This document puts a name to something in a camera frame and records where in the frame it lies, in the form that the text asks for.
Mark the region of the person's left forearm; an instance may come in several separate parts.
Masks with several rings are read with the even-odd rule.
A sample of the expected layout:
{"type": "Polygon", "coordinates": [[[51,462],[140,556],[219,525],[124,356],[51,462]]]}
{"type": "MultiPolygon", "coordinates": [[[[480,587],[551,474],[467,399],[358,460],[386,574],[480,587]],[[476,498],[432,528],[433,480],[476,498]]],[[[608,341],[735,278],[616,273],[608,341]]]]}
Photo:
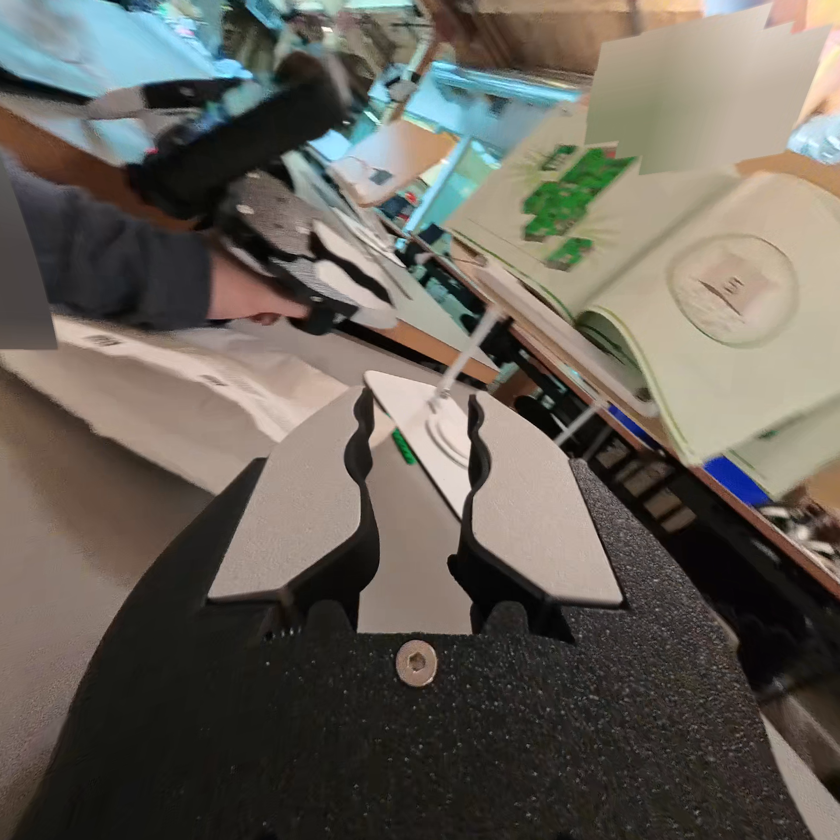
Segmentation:
{"type": "Polygon", "coordinates": [[[53,307],[155,331],[207,325],[212,260],[201,235],[47,181],[5,150],[2,162],[53,307]]]}

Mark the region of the instruction booklet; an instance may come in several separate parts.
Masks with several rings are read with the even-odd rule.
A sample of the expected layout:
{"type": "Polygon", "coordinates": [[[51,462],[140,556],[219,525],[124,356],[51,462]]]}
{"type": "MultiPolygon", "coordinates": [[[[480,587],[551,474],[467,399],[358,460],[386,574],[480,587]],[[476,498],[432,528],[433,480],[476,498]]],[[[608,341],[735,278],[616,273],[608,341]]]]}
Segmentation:
{"type": "Polygon", "coordinates": [[[789,173],[643,174],[553,108],[449,217],[480,284],[688,466],[770,497],[838,460],[838,196],[789,173]]]}

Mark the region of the white book stand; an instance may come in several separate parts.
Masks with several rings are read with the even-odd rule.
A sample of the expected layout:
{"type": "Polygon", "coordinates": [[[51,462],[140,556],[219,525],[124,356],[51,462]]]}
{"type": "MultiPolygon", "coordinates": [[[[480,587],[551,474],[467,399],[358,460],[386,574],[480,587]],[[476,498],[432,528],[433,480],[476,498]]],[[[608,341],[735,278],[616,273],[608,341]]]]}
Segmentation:
{"type": "Polygon", "coordinates": [[[437,491],[457,518],[461,518],[469,479],[470,441],[467,415],[451,395],[457,375],[480,347],[490,329],[504,318],[512,320],[518,341],[548,369],[572,371],[572,383],[594,399],[597,408],[624,405],[626,414],[656,418],[658,408],[641,374],[621,366],[568,323],[499,261],[478,268],[473,281],[487,299],[486,314],[469,338],[467,347],[451,363],[436,385],[379,371],[364,374],[366,387],[399,430],[437,491]]]}

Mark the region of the person's left hand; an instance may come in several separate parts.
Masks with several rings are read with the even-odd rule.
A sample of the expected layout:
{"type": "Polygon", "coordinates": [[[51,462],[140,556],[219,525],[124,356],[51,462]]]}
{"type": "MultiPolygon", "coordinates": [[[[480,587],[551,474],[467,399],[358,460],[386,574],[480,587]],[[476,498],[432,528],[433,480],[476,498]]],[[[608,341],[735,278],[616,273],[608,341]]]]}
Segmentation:
{"type": "Polygon", "coordinates": [[[247,320],[269,327],[282,319],[308,318],[308,306],[280,294],[263,279],[225,252],[213,249],[206,320],[247,320]]]}

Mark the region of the book stand with black sticker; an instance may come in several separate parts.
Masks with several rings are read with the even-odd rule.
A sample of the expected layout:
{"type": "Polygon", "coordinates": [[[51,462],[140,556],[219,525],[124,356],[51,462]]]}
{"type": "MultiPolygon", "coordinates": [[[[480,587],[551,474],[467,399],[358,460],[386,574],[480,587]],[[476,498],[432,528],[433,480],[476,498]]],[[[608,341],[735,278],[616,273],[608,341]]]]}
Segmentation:
{"type": "Polygon", "coordinates": [[[450,133],[400,119],[352,145],[326,172],[354,205],[378,207],[439,164],[456,144],[450,133]]]}

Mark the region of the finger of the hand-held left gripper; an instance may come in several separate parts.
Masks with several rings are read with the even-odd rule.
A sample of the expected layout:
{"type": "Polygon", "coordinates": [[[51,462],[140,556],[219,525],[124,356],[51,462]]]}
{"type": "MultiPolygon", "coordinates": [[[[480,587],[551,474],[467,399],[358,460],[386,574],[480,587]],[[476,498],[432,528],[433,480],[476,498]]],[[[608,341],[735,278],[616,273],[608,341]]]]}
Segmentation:
{"type": "Polygon", "coordinates": [[[394,305],[389,277],[383,267],[318,219],[310,222],[310,249],[319,263],[340,270],[349,283],[363,290],[352,292],[356,300],[375,299],[380,306],[394,305]]]}
{"type": "Polygon", "coordinates": [[[328,312],[373,330],[389,330],[397,324],[390,293],[363,272],[328,259],[299,259],[298,279],[312,313],[328,312]]]}

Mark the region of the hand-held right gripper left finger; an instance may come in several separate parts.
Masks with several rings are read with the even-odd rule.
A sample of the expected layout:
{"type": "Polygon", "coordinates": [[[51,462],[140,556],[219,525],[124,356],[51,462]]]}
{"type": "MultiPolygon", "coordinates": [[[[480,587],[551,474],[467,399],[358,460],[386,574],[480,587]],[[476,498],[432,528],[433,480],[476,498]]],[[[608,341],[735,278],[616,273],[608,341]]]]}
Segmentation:
{"type": "Polygon", "coordinates": [[[353,632],[381,560],[367,479],[374,398],[350,388],[269,454],[207,592],[214,606],[278,606],[292,625],[321,602],[353,632]]]}

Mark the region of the grey desk with wooden edge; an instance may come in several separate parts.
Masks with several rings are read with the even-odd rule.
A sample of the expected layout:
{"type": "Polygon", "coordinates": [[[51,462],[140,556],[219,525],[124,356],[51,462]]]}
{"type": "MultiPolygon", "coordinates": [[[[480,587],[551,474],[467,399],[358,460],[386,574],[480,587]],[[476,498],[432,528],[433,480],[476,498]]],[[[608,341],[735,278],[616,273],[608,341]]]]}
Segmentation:
{"type": "MultiPolygon", "coordinates": [[[[168,218],[133,194],[123,172],[126,143],[111,143],[80,119],[72,107],[2,94],[2,146],[48,180],[81,186],[95,197],[171,230],[190,223],[168,218]]],[[[400,269],[388,280],[397,308],[392,329],[362,332],[363,340],[383,339],[441,364],[468,345],[467,334],[413,278],[400,269]]]]}

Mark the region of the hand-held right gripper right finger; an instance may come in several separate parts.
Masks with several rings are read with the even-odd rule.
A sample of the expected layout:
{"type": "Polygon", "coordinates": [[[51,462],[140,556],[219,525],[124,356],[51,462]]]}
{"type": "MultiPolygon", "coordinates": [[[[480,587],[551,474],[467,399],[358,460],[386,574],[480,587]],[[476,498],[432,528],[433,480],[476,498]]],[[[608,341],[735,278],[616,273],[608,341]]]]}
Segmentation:
{"type": "Polygon", "coordinates": [[[473,634],[501,603],[532,634],[570,634],[565,607],[624,608],[602,537],[567,455],[486,393],[469,398],[469,492],[448,570],[470,600],[473,634]]]}

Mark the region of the white printed paper bag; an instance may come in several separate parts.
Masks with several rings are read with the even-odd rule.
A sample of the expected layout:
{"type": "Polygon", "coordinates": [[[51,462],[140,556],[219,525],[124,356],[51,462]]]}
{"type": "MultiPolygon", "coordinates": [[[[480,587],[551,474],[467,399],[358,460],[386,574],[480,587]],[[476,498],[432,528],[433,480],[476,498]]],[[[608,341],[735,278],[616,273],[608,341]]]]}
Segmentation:
{"type": "Polygon", "coordinates": [[[53,323],[56,349],[3,350],[3,368],[95,434],[213,494],[348,389],[266,328],[53,323]]]}

